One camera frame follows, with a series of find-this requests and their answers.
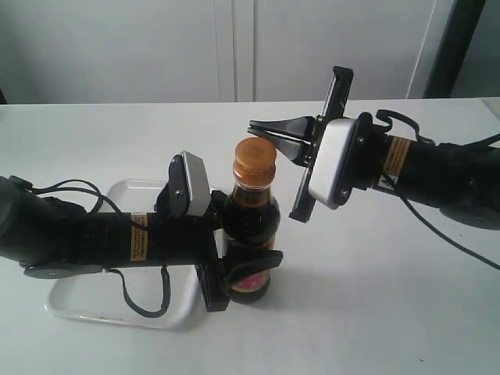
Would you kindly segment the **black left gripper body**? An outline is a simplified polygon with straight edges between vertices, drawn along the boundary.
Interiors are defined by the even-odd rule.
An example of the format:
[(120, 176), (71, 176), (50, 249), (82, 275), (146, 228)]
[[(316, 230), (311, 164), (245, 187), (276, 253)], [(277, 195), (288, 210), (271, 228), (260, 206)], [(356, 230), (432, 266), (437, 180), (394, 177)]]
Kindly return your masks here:
[(215, 232), (222, 228), (222, 215), (210, 207), (204, 216), (188, 216), (188, 186), (181, 155), (168, 167), (168, 181), (157, 196), (149, 225), (149, 249), (167, 266), (195, 267), (209, 313), (227, 309), (229, 296), (223, 286), (222, 259)]

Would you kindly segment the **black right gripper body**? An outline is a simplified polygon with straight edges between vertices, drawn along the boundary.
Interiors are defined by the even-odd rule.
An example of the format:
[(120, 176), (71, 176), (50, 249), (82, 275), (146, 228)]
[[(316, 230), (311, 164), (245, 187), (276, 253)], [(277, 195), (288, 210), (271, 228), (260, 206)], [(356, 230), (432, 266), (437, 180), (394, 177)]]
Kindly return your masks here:
[(327, 124), (332, 120), (355, 121), (354, 132), (342, 163), (340, 186), (334, 192), (334, 202), (339, 204), (338, 208), (347, 203), (353, 190), (377, 189), (384, 179), (383, 164), (388, 150), (389, 125), (375, 122), (373, 115), (369, 112), (361, 112), (353, 118), (345, 115), (353, 76), (354, 73), (349, 68), (341, 66), (333, 68), (333, 76), (323, 110), (314, 117), (316, 125), (312, 140), (304, 141), (312, 146), (312, 158), (308, 166), (303, 166), (305, 172), (289, 214), (293, 220), (307, 222), (312, 215), (314, 205), (321, 203), (309, 194), (309, 181), (323, 133)]

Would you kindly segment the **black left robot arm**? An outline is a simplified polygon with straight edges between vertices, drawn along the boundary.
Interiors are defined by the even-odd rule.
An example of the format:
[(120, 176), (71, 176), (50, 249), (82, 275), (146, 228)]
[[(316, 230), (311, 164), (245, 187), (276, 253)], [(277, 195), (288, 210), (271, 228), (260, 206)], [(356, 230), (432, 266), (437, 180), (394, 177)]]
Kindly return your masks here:
[(154, 208), (144, 214), (110, 205), (92, 183), (71, 179), (35, 188), (19, 177), (1, 180), (1, 255), (28, 277), (63, 279), (93, 273), (121, 274), (127, 267), (161, 269), (162, 304), (137, 305), (146, 318), (163, 316), (171, 299), (170, 266), (192, 265), (210, 312), (227, 308), (229, 290), (255, 273), (280, 265), (277, 250), (237, 250), (219, 255), (222, 191), (209, 187), (204, 162), (190, 152), (173, 157)]

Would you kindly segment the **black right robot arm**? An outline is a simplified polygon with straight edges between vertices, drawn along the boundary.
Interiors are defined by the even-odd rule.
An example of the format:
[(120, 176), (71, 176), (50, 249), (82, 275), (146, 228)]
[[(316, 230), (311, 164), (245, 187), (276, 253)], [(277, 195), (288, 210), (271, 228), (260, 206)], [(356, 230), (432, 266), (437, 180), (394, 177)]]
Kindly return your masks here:
[(307, 222), (317, 202), (337, 209), (353, 190), (373, 189), (434, 207), (471, 227), (499, 228), (498, 135), (466, 145), (435, 144), (413, 119), (380, 109), (344, 115), (354, 73), (335, 66), (316, 117), (257, 121), (248, 132), (305, 168), (290, 213)]

